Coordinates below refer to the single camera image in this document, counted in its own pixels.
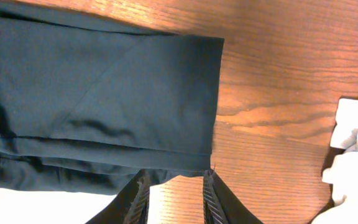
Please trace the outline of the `black leggings with red waistband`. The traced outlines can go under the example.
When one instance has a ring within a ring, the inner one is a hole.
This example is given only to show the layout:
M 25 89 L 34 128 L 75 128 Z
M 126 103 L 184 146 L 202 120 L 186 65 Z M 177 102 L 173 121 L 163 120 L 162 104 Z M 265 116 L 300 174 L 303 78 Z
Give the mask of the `black leggings with red waistband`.
M 0 188 L 115 195 L 210 167 L 224 40 L 0 1 Z

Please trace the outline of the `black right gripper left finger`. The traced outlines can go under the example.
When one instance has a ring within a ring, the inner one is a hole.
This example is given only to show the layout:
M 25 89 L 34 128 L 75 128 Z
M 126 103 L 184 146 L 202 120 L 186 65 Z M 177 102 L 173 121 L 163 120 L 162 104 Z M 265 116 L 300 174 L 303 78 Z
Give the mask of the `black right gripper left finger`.
M 140 170 L 114 200 L 86 224 L 147 224 L 150 175 Z

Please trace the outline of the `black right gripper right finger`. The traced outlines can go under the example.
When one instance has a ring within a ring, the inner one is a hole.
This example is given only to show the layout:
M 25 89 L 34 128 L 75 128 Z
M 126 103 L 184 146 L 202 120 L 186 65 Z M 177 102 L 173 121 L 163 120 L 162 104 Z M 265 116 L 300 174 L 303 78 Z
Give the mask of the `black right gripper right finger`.
M 204 224 L 263 224 L 210 169 L 203 177 Z

